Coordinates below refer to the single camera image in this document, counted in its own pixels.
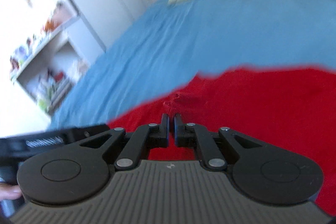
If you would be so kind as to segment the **left hand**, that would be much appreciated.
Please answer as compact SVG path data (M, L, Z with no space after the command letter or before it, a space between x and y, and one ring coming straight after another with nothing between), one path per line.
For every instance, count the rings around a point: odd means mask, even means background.
M0 183L0 201L17 200L22 196L22 191L18 185Z

